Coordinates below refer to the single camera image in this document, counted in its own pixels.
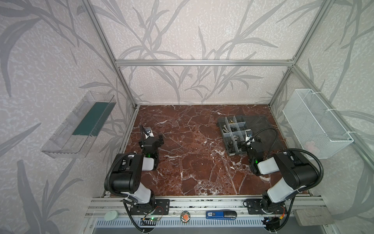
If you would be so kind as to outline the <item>grey compartment organizer box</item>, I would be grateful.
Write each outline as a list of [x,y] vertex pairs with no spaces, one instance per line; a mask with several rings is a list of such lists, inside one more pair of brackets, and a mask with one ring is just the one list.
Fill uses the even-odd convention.
[[242,150],[242,147],[246,144],[245,131],[247,129],[254,130],[254,127],[250,126],[252,121],[253,118],[250,116],[229,116],[218,118],[217,126],[220,128],[224,146],[229,156],[246,154],[246,152]]

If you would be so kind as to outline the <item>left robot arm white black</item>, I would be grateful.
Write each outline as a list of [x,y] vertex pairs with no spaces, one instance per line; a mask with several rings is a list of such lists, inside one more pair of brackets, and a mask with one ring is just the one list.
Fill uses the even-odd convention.
[[142,152],[117,154],[105,181],[104,189],[123,197],[129,205],[155,206],[154,192],[141,182],[143,171],[155,171],[159,165],[159,148],[163,135],[149,136],[140,141]]

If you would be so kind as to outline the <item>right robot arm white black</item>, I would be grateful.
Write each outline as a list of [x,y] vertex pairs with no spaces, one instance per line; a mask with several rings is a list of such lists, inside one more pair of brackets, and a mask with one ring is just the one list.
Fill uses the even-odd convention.
[[247,140],[244,148],[254,175],[261,176],[276,172],[281,174],[281,179],[262,195],[258,203],[259,208],[266,214],[276,212],[285,201],[316,187],[323,179],[322,163],[307,150],[289,148],[264,159],[262,143]]

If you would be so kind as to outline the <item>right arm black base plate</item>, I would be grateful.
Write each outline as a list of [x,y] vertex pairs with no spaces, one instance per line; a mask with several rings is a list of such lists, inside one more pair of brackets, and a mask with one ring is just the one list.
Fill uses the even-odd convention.
[[284,202],[273,203],[267,199],[246,199],[243,206],[250,215],[285,215],[288,210]]

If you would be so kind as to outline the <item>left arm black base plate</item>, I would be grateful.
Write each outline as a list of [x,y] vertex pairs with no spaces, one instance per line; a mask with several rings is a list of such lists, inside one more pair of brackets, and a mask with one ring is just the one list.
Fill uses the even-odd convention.
[[136,204],[132,205],[130,208],[130,213],[132,215],[145,215],[145,214],[155,214],[155,215],[168,215],[170,209],[169,199],[156,199],[151,200],[146,204]]

